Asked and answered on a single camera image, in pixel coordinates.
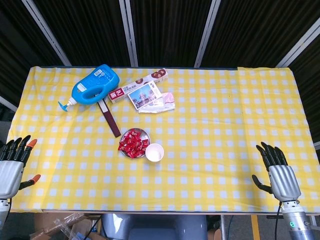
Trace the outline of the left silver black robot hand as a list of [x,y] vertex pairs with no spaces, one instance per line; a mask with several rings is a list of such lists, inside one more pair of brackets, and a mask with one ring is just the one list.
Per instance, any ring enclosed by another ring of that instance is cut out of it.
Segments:
[[18,191],[35,185],[41,178],[37,174],[27,181],[22,181],[24,169],[37,143],[37,139],[30,140],[31,136],[12,139],[0,151],[0,200],[14,197]]

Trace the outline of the metal table leg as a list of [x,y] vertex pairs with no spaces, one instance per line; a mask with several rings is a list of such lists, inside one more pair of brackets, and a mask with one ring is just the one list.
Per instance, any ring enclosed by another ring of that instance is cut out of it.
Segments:
[[223,214],[220,215],[220,232],[221,232],[221,240],[226,240],[225,216]]

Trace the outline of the dark red flat stick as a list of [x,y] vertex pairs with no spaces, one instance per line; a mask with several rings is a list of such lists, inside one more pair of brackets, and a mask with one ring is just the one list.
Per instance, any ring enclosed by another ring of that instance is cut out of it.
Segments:
[[113,135],[115,138],[119,137],[121,135],[121,132],[116,124],[115,119],[113,118],[111,111],[108,108],[108,105],[106,104],[104,99],[101,99],[98,102],[99,108],[106,120],[106,122],[108,123]]

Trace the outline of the blue pump bottle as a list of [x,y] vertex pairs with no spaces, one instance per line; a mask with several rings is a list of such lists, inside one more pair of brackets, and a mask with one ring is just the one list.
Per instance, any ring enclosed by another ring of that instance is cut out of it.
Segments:
[[92,105],[104,99],[109,92],[116,89],[120,82],[119,76],[108,65],[102,64],[89,75],[77,82],[67,104],[58,102],[61,109],[67,112],[69,106],[75,104]]

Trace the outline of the round steel plate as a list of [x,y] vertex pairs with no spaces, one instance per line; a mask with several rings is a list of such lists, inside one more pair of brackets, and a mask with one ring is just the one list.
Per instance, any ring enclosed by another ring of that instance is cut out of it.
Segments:
[[[149,134],[148,134],[146,131],[144,131],[144,130],[141,129],[141,128],[131,128],[131,129],[135,129],[135,130],[139,129],[139,130],[142,130],[142,134],[141,134],[141,137],[140,137],[140,138],[141,138],[142,140],[148,140],[148,141],[149,141],[149,145],[151,144],[151,138],[150,138]],[[129,131],[130,131],[131,129],[127,130],[123,135],[128,135],[128,133],[129,133]],[[118,150],[118,151],[122,152],[126,157],[131,158],[131,157],[129,157],[129,156],[126,155],[125,151],[123,151],[123,150]],[[139,158],[142,158],[142,157],[145,156],[145,151],[146,151],[146,150],[143,150],[143,151],[144,151],[144,154],[143,154],[141,157],[139,157]]]

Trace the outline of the clear plastic packaging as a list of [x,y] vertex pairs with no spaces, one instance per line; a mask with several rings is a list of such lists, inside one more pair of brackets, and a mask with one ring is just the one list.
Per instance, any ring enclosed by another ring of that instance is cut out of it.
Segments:
[[71,228],[67,226],[64,221],[61,221],[57,218],[53,222],[56,227],[67,237],[68,240],[78,240],[77,236],[72,232]]

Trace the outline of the black ribbed partition panel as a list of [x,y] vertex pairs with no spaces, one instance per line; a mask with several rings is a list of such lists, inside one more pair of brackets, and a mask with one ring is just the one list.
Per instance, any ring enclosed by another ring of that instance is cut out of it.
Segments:
[[33,0],[73,66],[129,67],[119,0]]
[[18,106],[30,68],[62,64],[21,0],[0,0],[0,96]]
[[311,43],[290,65],[312,140],[320,142],[320,40]]
[[320,0],[221,0],[203,68],[274,68],[320,18]]
[[212,0],[130,0],[140,67],[195,65]]

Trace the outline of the brown cardboard box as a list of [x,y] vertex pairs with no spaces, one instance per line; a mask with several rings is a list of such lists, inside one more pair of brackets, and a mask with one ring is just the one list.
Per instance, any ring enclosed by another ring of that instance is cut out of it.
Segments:
[[61,240],[68,238],[57,228],[54,220],[60,219],[65,222],[78,240],[82,240],[90,229],[97,228],[99,225],[98,215],[89,215],[81,212],[76,213],[36,213],[34,216],[35,232],[30,234],[30,240],[54,240],[54,236],[62,234]]

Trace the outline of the building photo postcard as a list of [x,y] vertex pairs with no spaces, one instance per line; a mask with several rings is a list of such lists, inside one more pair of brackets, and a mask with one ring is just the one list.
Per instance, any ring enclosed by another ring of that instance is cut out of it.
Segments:
[[155,100],[160,99],[162,93],[152,80],[128,93],[127,96],[134,105],[134,108],[139,110],[142,107],[153,103]]

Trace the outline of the grey robot torso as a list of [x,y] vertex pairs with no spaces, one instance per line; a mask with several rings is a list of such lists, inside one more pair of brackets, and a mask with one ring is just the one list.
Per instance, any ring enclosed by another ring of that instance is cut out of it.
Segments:
[[101,235],[109,240],[208,240],[205,215],[106,213]]

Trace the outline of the long beige baking paper box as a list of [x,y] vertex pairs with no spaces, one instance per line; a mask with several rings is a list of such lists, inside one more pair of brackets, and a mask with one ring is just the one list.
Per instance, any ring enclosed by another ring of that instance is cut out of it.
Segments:
[[168,71],[165,68],[161,68],[143,78],[139,78],[132,83],[109,92],[108,98],[113,104],[115,104],[123,100],[129,93],[133,92],[141,86],[146,85],[148,82],[154,81],[155,84],[158,84],[167,80],[169,78],[168,75]]

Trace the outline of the pink white plastic packet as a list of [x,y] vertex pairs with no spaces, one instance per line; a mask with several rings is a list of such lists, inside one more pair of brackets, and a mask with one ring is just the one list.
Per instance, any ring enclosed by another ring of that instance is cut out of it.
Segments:
[[175,99],[171,92],[165,92],[162,97],[140,108],[139,113],[157,114],[174,110],[176,107]]

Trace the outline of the yellow white checked tablecloth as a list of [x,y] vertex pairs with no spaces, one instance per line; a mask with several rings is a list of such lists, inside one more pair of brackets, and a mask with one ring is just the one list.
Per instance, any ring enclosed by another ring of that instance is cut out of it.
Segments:
[[109,103],[121,132],[143,129],[163,147],[156,163],[123,155],[97,104],[60,108],[90,72],[30,69],[8,139],[37,139],[22,178],[40,180],[17,193],[13,212],[272,213],[278,201],[252,180],[270,182],[256,148],[264,142],[285,154],[305,211],[320,213],[320,164],[290,69],[170,69],[158,88],[173,94],[174,110]]

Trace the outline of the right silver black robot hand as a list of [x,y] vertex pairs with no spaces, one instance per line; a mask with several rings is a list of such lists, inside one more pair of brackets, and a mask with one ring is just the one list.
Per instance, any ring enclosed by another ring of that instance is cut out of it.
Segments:
[[265,142],[256,146],[268,173],[270,186],[262,184],[256,175],[252,175],[254,184],[262,191],[274,195],[280,202],[296,201],[301,196],[301,190],[296,175],[288,165],[283,151]]

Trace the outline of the white paper cup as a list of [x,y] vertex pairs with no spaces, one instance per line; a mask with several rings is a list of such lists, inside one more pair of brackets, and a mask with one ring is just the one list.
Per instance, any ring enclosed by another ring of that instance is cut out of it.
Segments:
[[164,157],[164,148],[158,143],[152,143],[146,148],[145,156],[150,162],[159,162]]

